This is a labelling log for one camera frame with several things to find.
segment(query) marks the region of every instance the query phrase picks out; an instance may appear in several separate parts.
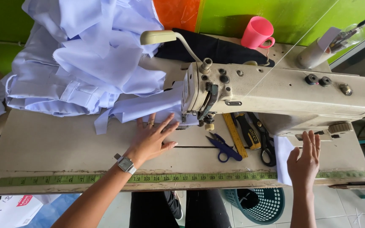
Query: plastic basket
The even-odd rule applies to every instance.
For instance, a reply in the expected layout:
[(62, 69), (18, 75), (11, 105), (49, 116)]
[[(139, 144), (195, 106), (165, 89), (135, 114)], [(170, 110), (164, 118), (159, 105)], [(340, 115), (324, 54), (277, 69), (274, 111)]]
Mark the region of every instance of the plastic basket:
[(285, 197), (282, 188), (256, 188), (260, 202), (251, 209), (243, 209), (239, 204), (236, 189), (224, 190), (227, 200), (241, 210), (249, 220), (260, 225), (268, 225), (276, 222), (284, 211)]

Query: green measuring tape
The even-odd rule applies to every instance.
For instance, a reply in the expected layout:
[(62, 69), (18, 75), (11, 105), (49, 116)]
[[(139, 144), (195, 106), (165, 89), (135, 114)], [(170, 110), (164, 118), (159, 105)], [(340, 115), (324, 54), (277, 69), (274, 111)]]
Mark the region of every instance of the green measuring tape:
[[(104, 174), (3, 177), (0, 187), (31, 185), (93, 184)], [(135, 174), (128, 183), (198, 182), (234, 180), (276, 180), (276, 172), (234, 172), (234, 173), (187, 173), (187, 174)], [(365, 171), (319, 172), (317, 179), (362, 178)]]

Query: wristwatch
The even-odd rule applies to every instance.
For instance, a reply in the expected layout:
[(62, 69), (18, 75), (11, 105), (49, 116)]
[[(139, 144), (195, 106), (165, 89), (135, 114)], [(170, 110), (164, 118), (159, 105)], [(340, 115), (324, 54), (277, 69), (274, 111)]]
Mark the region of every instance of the wristwatch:
[(115, 154), (114, 158), (118, 160), (118, 166), (123, 171), (128, 172), (132, 175), (136, 172), (136, 168), (129, 158), (122, 157), (120, 154)]

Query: woman's left hand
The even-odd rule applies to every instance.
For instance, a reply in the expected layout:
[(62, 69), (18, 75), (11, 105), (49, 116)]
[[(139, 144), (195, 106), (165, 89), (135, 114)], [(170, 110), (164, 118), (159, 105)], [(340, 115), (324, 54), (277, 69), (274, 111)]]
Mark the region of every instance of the woman's left hand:
[(154, 127), (150, 122), (154, 122), (156, 113), (149, 116), (149, 123), (143, 126), (142, 118), (137, 119), (138, 132), (132, 140), (129, 149), (125, 152), (124, 157), (128, 157), (138, 169), (145, 161), (155, 158), (163, 152), (175, 147), (177, 142), (168, 142), (161, 145), (165, 137), (170, 135), (180, 124), (174, 123), (171, 127), (166, 128), (168, 123), (173, 119), (174, 113), (171, 113), (165, 121), (158, 127)]

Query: ruler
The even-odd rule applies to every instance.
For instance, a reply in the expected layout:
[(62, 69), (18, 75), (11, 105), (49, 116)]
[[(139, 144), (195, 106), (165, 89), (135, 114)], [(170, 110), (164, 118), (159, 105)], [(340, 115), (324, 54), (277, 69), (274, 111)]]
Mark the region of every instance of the ruler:
[[(93, 184), (104, 174), (3, 177), (0, 187), (32, 185)], [(234, 172), (234, 173), (187, 173), (187, 174), (135, 174), (128, 183), (164, 183), (198, 181), (247, 181), (277, 180), (277, 172)], [(363, 178), (365, 171), (319, 172), (316, 179)]]
[(236, 126), (233, 123), (232, 117), (230, 113), (223, 113), (223, 118), (225, 119), (227, 128), (229, 129), (230, 135), (232, 136), (233, 142), (236, 146), (237, 152), (243, 157), (246, 158), (247, 152), (245, 150), (245, 146), (243, 146), (242, 140), (240, 139), (239, 133), (237, 133)]

